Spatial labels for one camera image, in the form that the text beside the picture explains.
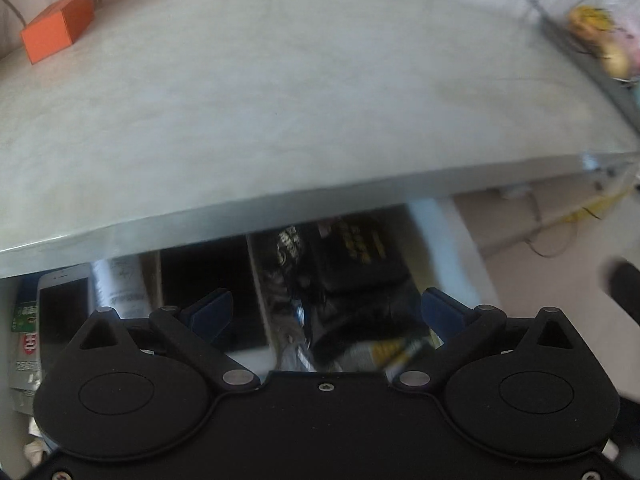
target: orange cardboard box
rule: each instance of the orange cardboard box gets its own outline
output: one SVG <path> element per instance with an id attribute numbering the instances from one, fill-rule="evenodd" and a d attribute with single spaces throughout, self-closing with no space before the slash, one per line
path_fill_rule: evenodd
<path id="1" fill-rule="evenodd" d="M 20 32 L 31 63 L 71 46 L 94 18 L 92 0 L 58 0 Z"/>

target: floor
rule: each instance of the floor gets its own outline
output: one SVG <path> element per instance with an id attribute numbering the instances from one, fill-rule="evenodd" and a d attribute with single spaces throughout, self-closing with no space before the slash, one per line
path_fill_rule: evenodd
<path id="1" fill-rule="evenodd" d="M 602 220 L 575 227 L 559 224 L 540 234 L 535 248 L 521 242 L 486 260 L 510 316 L 535 316 L 540 307 L 561 308 L 590 346 L 618 390 L 640 399 L 640 326 L 604 291 L 603 273 L 613 257 L 640 267 L 640 194 L 619 202 Z"/>

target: white smartphone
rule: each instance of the white smartphone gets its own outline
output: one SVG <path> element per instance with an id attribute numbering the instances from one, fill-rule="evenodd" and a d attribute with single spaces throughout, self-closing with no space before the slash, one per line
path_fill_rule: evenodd
<path id="1" fill-rule="evenodd" d="M 91 266 L 82 264 L 44 274 L 38 281 L 38 354 L 42 373 L 95 309 Z"/>

